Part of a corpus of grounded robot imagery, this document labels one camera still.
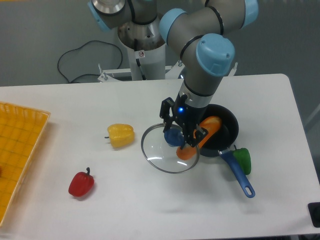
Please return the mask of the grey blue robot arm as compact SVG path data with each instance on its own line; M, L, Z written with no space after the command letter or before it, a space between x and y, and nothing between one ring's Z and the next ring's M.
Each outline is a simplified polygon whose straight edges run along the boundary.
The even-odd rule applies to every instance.
M165 76L165 47L170 47L187 69L176 99L161 103L165 130L182 128L184 144L198 146L208 135L200 126L214 93L229 71L235 48L225 34L257 19L255 0L207 0L193 13L174 8L158 13L155 0L91 0L88 7L103 31L117 29L126 47L134 80Z

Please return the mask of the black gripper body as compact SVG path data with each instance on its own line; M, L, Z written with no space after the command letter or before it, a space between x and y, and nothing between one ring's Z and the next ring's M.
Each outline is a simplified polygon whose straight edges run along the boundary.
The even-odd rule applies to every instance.
M173 121L182 128L185 137L192 137L208 106L194 107L187 103L186 94L178 94L172 107Z

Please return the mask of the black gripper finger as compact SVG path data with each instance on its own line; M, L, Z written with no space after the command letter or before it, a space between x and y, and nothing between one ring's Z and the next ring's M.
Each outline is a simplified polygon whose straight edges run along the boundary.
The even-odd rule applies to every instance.
M186 145L194 148L208 135L208 133L208 130L200 126L197 126L194 130L191 130L188 127L183 127L183 143L180 146L180 149L182 150Z
M171 97L167 97L161 102L159 116L161 119L163 119L164 133L171 128L174 121L174 117L170 115L170 110L174 106L174 103L175 102Z

